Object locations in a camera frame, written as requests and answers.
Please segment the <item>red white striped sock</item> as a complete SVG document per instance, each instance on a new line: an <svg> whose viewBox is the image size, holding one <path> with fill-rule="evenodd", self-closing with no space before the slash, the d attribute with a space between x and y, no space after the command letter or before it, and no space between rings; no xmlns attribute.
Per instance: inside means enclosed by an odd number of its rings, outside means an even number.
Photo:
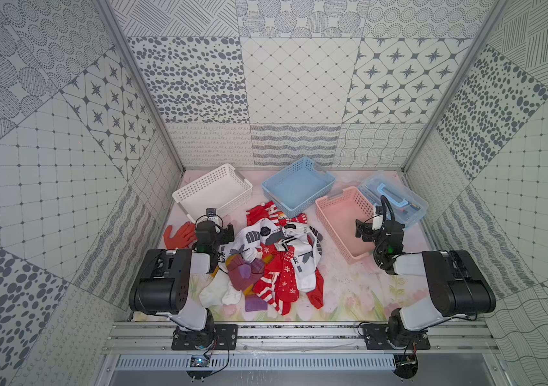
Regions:
<svg viewBox="0 0 548 386"><path fill-rule="evenodd" d="M300 297L293 253L278 253L265 265L263 276L253 286L253 292L280 315L287 315Z"/></svg>

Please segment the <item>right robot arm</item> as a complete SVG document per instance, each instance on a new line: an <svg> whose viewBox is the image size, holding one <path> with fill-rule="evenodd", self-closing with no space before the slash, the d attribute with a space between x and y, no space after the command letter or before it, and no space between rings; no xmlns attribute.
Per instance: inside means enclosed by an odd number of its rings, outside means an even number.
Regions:
<svg viewBox="0 0 548 386"><path fill-rule="evenodd" d="M405 225L384 202L366 220L355 221L355 236L374 244L373 260L391 276L423 278L428 296L399 307L388 318L387 338L402 347L429 328L453 319L474 321L494 311L496 296L475 260L465 250L403 251Z"/></svg>

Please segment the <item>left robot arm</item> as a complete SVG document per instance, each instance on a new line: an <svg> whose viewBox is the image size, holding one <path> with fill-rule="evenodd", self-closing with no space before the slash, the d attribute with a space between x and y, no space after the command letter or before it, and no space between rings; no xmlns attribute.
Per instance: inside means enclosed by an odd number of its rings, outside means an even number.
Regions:
<svg viewBox="0 0 548 386"><path fill-rule="evenodd" d="M231 225L225 226L214 208L174 232L164 232L164 248L146 252L129 291L129 307L145 315L163 316L190 338L212 339L211 312L190 297L190 279L214 273L222 261L220 247L235 240Z"/></svg>

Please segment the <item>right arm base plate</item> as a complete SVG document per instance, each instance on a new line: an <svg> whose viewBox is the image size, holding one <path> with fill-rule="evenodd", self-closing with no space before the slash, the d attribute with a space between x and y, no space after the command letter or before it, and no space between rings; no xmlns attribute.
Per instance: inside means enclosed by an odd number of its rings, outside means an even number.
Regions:
<svg viewBox="0 0 548 386"><path fill-rule="evenodd" d="M408 331L381 323L361 323L358 332L367 350L429 350L431 344L426 331Z"/></svg>

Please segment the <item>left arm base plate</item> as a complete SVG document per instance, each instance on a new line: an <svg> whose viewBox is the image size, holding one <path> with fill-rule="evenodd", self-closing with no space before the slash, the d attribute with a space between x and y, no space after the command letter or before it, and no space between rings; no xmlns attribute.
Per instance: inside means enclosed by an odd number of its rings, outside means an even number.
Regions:
<svg viewBox="0 0 548 386"><path fill-rule="evenodd" d="M237 324L217 324L206 326L201 331L184 331L177 327L172 335L173 351L236 349L238 339Z"/></svg>

